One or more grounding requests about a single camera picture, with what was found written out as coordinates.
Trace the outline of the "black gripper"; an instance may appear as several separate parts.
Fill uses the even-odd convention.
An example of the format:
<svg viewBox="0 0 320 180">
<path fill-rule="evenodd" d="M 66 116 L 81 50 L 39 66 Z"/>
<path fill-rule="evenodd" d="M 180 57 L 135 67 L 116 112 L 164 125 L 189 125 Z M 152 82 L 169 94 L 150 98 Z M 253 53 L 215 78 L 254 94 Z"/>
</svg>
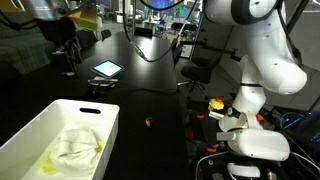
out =
<svg viewBox="0 0 320 180">
<path fill-rule="evenodd" d="M 36 19 L 35 22 L 44 38 L 58 46 L 64 45 L 76 36 L 74 22 L 69 18 L 54 21 Z"/>
</svg>

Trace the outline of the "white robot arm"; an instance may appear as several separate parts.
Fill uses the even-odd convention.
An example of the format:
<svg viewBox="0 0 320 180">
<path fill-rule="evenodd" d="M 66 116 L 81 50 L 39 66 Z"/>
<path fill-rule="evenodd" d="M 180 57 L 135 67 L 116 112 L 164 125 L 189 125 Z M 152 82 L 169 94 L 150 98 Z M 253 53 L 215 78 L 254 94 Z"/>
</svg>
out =
<svg viewBox="0 0 320 180">
<path fill-rule="evenodd" d="M 208 0 L 204 13 L 223 25 L 240 25 L 247 54 L 240 59 L 240 89 L 219 128 L 261 126 L 256 115 L 266 101 L 265 90 L 281 95 L 299 92 L 307 82 L 306 73 L 294 60 L 297 52 L 288 44 L 282 0 Z"/>
</svg>

